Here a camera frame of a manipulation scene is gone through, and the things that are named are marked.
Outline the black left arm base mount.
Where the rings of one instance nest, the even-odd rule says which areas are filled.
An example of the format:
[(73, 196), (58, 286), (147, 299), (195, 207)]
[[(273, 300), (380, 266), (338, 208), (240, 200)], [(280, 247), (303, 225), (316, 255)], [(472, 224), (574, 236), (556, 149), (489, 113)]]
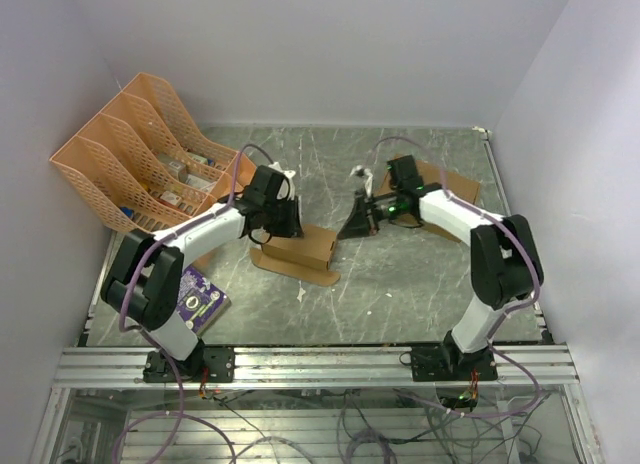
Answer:
[(174, 371), (165, 353), (153, 351), (147, 355), (142, 379), (145, 383), (176, 383), (179, 374), (184, 382), (231, 383), (235, 358), (232, 347), (198, 345), (186, 360), (173, 359)]

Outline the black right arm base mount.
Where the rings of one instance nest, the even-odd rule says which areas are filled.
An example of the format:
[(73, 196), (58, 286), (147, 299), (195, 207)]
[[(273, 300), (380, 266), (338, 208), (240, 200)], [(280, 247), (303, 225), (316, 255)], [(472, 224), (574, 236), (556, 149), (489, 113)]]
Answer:
[(479, 381), (496, 381), (494, 355), (489, 349), (472, 354), (449, 356), (441, 344), (412, 347), (409, 367), (414, 382), (470, 381), (476, 372)]

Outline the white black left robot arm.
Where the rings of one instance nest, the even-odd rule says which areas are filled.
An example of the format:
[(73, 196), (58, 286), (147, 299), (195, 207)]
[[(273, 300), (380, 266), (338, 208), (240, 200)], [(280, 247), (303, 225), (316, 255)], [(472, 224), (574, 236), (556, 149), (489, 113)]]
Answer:
[(122, 240), (100, 297), (170, 355), (168, 368), (182, 381), (203, 371), (202, 346), (179, 315), (183, 271), (205, 254), (261, 230), (271, 237), (301, 237), (294, 170), (261, 165), (239, 196), (184, 223), (149, 233), (135, 229)]

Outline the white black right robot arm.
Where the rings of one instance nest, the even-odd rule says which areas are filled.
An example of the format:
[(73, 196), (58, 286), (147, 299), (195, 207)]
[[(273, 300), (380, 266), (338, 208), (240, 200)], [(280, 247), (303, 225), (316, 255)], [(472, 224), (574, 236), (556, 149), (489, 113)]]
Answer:
[(373, 194), (373, 173), (357, 165), (351, 175), (363, 180), (354, 193), (340, 240), (376, 234), (383, 220), (410, 215), (418, 225), (439, 227), (468, 246), (472, 299), (440, 345), (442, 371), (459, 380), (490, 353), (498, 328), (511, 313), (536, 302), (544, 274), (528, 220), (502, 216), (459, 198), (445, 178), (427, 183), (416, 160), (407, 155), (387, 162), (390, 191)]

